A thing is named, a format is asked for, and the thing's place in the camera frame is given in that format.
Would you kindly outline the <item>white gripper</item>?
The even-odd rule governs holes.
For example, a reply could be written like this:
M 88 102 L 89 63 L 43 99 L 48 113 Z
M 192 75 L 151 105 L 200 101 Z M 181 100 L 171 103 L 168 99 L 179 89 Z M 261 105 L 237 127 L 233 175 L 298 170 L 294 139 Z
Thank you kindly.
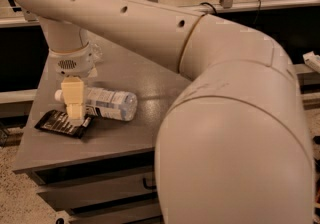
M 85 85 L 79 77 L 88 77 L 95 68 L 91 46 L 65 53 L 50 50 L 49 59 L 57 73 L 69 76 L 61 83 L 64 103 L 70 123 L 80 126 L 85 116 Z

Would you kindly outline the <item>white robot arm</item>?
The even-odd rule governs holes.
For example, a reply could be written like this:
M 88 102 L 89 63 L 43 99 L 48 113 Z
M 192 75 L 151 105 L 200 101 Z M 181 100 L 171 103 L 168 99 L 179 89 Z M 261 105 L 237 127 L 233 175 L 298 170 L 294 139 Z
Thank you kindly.
M 312 224 L 312 140 L 294 68 L 274 39 L 141 0 L 15 1 L 189 80 L 156 140 L 165 224 Z

